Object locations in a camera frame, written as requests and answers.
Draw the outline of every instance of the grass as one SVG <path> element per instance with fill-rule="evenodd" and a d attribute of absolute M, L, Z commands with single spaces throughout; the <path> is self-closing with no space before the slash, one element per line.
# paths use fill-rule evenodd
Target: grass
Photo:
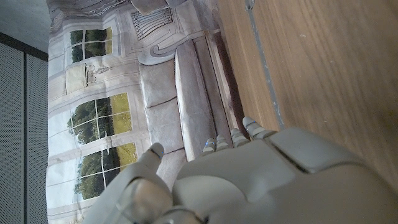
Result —
<path fill-rule="evenodd" d="M 108 27 L 106 29 L 106 40 L 111 40 L 105 42 L 105 53 L 111 54 L 112 53 L 112 28 Z"/>
<path fill-rule="evenodd" d="M 113 114 L 129 111 L 127 93 L 111 96 L 110 100 Z M 113 129 L 115 134 L 131 131 L 130 112 L 114 115 Z M 137 161 L 136 145 L 134 143 L 118 146 L 116 147 L 116 150 L 119 155 L 120 166 L 128 165 Z"/>

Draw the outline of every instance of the printed backdrop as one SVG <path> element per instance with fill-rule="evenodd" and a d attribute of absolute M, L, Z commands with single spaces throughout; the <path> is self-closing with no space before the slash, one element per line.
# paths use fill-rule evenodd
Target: printed backdrop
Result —
<path fill-rule="evenodd" d="M 80 223 L 154 142 L 172 188 L 202 143 L 229 136 L 206 1 L 48 0 L 49 223 Z"/>

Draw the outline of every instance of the wooden surface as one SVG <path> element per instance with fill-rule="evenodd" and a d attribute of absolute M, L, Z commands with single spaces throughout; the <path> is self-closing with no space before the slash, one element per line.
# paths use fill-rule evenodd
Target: wooden surface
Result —
<path fill-rule="evenodd" d="M 219 0 L 245 115 L 279 129 L 244 0 Z M 398 3 L 256 1 L 286 128 L 347 147 L 398 190 Z"/>

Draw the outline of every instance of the green trees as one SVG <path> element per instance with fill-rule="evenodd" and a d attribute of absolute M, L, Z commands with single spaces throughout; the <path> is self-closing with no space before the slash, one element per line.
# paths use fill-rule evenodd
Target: green trees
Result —
<path fill-rule="evenodd" d="M 76 135 L 80 144 L 87 144 L 97 140 L 98 133 L 100 133 L 101 138 L 105 137 L 105 131 L 107 136 L 113 135 L 113 120 L 111 117 L 99 118 L 98 128 L 96 125 L 97 114 L 98 117 L 112 114 L 110 99 L 103 98 L 97 100 L 97 112 L 95 110 L 95 103 L 95 100 L 93 100 L 77 106 L 72 113 L 71 119 L 68 121 L 70 134 Z M 78 180 L 74 191 L 76 194 L 81 194 L 83 199 L 99 196 L 104 190 L 104 176 L 105 182 L 109 183 L 120 171 L 119 168 L 114 169 L 120 167 L 120 159 L 116 148 L 104 150 L 102 153 L 101 155 L 100 151 L 85 156 L 82 163 L 78 165 Z M 103 176 L 101 173 L 103 170 L 111 171 L 105 172 Z"/>
<path fill-rule="evenodd" d="M 94 118 L 96 118 L 94 100 L 77 106 L 76 110 L 72 113 L 72 118 L 68 121 L 69 132 L 77 136 L 80 144 L 87 144 L 98 139 L 98 130 L 95 120 L 82 124 Z"/>
<path fill-rule="evenodd" d="M 82 43 L 72 47 L 72 63 L 79 62 L 83 59 L 87 59 L 94 56 L 106 55 L 106 44 L 102 42 L 108 37 L 107 31 L 105 30 L 86 30 L 85 43 L 83 42 L 83 30 L 75 30 L 70 32 L 70 43 L 71 45 Z M 83 47 L 85 48 L 85 56 L 83 58 Z"/>
<path fill-rule="evenodd" d="M 79 177 L 101 172 L 101 152 L 85 156 L 83 162 L 78 165 Z M 83 199 L 100 196 L 104 190 L 104 179 L 102 174 L 95 174 L 84 178 L 78 178 L 74 191 L 81 194 Z"/>

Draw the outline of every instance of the perforated panel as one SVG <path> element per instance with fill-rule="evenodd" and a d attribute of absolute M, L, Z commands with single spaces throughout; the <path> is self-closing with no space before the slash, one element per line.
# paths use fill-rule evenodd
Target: perforated panel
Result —
<path fill-rule="evenodd" d="M 27 56 L 27 223 L 47 223 L 47 68 Z"/>
<path fill-rule="evenodd" d="M 24 220 L 24 54 L 0 44 L 1 223 Z"/>

